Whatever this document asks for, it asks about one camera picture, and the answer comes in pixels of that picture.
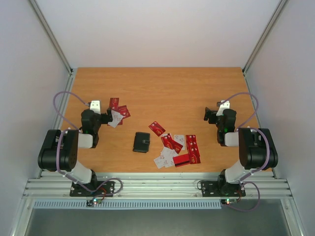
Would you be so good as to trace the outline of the red card magnetic stripe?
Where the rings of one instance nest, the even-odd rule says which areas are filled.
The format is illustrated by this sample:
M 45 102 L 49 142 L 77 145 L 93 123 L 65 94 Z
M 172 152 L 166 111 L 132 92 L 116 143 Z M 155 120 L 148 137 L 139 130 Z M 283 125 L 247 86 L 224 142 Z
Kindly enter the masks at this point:
M 175 167 L 180 167 L 190 164 L 189 154 L 183 154 L 173 157 Z

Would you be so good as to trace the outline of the black leather card holder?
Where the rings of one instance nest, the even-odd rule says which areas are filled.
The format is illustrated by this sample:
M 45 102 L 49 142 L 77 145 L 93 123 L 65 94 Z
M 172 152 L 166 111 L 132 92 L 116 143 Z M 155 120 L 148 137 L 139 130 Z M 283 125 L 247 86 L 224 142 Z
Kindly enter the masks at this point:
M 147 153 L 150 145 L 150 134 L 144 132 L 136 132 L 133 144 L 133 151 Z

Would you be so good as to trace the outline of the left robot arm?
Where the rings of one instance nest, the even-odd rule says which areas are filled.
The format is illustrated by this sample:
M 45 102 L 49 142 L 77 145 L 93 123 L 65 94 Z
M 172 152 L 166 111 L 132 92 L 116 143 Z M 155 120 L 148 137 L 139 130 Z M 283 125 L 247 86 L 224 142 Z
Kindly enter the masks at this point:
M 58 172 L 79 185 L 88 196 L 95 195 L 101 184 L 97 182 L 95 172 L 78 161 L 78 149 L 95 148 L 99 142 L 99 129 L 112 121 L 110 107 L 106 113 L 86 109 L 81 113 L 80 129 L 48 130 L 38 155 L 39 168 Z

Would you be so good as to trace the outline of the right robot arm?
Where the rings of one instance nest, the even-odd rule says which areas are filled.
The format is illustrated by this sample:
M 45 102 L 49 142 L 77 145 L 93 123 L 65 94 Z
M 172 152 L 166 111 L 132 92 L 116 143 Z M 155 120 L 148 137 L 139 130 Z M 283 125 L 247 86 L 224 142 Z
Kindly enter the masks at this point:
M 235 131 L 236 111 L 205 108 L 204 120 L 217 127 L 217 142 L 222 147 L 237 147 L 239 160 L 218 176 L 216 190 L 222 196 L 235 193 L 249 176 L 274 168 L 278 153 L 268 128 L 239 128 Z

